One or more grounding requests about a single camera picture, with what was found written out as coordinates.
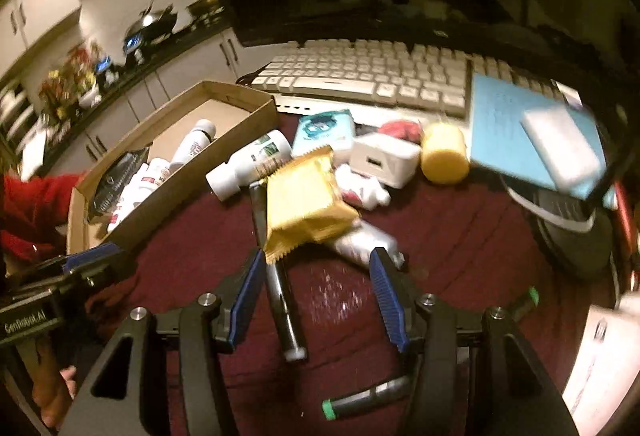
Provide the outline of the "red sleeve forearm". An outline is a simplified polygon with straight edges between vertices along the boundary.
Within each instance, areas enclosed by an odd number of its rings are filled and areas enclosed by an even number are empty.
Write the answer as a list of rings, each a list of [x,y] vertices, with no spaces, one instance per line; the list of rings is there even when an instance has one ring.
[[[65,252],[58,227],[67,223],[72,191],[84,175],[1,175],[1,252],[11,263],[35,264]]]

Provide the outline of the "person's left hand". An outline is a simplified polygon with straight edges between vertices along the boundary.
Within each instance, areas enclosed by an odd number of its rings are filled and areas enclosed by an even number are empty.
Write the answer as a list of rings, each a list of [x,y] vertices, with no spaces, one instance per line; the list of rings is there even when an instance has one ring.
[[[62,368],[58,364],[48,338],[40,338],[36,342],[36,351],[38,366],[32,376],[32,399],[40,409],[43,424],[58,430],[76,396],[77,368]]]

